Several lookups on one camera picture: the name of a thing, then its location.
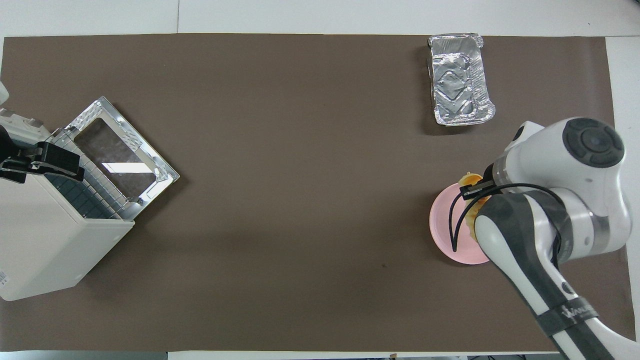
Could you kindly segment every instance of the foil container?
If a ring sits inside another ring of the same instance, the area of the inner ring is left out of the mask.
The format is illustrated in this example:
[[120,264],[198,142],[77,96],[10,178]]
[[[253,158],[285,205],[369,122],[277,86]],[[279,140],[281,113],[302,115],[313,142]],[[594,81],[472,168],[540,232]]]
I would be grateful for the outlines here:
[[495,114],[484,78],[480,48],[484,42],[475,33],[429,37],[431,95],[436,121],[445,126],[482,124]]

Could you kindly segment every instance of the brown paper surface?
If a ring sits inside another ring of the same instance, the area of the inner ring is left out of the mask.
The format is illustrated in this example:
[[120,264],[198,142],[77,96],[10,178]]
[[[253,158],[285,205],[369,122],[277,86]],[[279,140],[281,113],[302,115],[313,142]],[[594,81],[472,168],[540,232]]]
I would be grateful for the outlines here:
[[[182,178],[75,288],[0,301],[0,350],[555,350],[428,213],[525,120],[612,123],[605,42],[484,40],[496,116],[449,128],[427,36],[7,38],[7,108],[53,130],[104,95]],[[561,271],[634,337],[624,250]]]

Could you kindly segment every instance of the robotic arm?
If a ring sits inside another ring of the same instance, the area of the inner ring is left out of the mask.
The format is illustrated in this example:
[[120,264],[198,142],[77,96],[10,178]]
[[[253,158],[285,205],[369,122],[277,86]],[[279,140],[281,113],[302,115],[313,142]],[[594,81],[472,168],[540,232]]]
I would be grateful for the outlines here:
[[463,190],[469,198],[478,189],[526,183],[557,195],[524,186],[493,192],[475,230],[484,253],[567,359],[640,358],[640,345],[607,328],[552,262],[626,243],[631,219],[620,188],[623,159],[620,137],[597,120],[568,119],[548,127],[525,122],[483,183]]
[[[0,105],[9,98],[0,83]],[[30,121],[0,108],[0,117],[8,119],[9,124],[29,124]],[[84,179],[84,169],[79,166],[80,156],[62,149],[52,143],[16,142],[7,130],[0,125],[0,179],[24,184],[27,174],[52,174],[65,176],[75,181]]]

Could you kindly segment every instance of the yellow pastry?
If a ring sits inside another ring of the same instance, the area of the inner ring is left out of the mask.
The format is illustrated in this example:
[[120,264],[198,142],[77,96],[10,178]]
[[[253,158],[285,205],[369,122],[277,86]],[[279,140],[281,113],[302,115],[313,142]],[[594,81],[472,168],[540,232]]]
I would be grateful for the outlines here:
[[[462,179],[460,179],[460,181],[458,181],[458,184],[460,186],[475,185],[478,182],[480,182],[480,180],[482,180],[482,176],[478,174],[472,174],[471,172],[467,172],[467,174],[464,175]],[[482,208],[482,206],[485,204],[485,202],[488,199],[489,199],[489,196],[486,196],[478,200],[478,202],[475,203],[471,207],[471,209],[469,209],[468,213],[465,215],[465,221],[467,223],[467,226],[469,226],[469,230],[470,230],[469,233],[471,234],[471,237],[475,241],[478,241],[476,239],[476,230],[474,229],[474,226],[476,224],[476,217],[478,216],[478,211],[480,211],[480,208]],[[469,202],[471,202],[471,200],[466,200],[465,202],[467,205],[469,205]]]

